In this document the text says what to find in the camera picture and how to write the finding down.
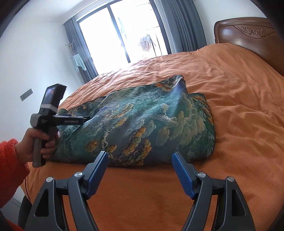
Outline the orange fleece sleeve forearm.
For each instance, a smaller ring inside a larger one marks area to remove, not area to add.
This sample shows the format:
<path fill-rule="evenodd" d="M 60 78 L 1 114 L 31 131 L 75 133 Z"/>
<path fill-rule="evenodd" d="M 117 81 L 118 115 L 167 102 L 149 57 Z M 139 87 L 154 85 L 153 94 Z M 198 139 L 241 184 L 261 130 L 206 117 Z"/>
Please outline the orange fleece sleeve forearm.
<path fill-rule="evenodd" d="M 9 202 L 29 174 L 28 164 L 16 156 L 17 143 L 15 139 L 1 142 L 1 207 Z"/>

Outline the left hand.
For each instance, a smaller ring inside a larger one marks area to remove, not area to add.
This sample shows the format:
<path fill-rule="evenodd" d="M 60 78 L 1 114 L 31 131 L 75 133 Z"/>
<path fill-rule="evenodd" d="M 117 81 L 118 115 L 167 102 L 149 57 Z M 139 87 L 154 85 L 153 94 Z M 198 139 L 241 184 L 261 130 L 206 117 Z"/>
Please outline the left hand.
<path fill-rule="evenodd" d="M 34 160 L 34 155 L 41 155 L 44 159 L 49 159 L 57 149 L 59 133 L 51 139 L 48 134 L 42 130 L 29 128 L 23 139 L 15 144 L 15 154 L 18 160 L 25 164 Z"/>

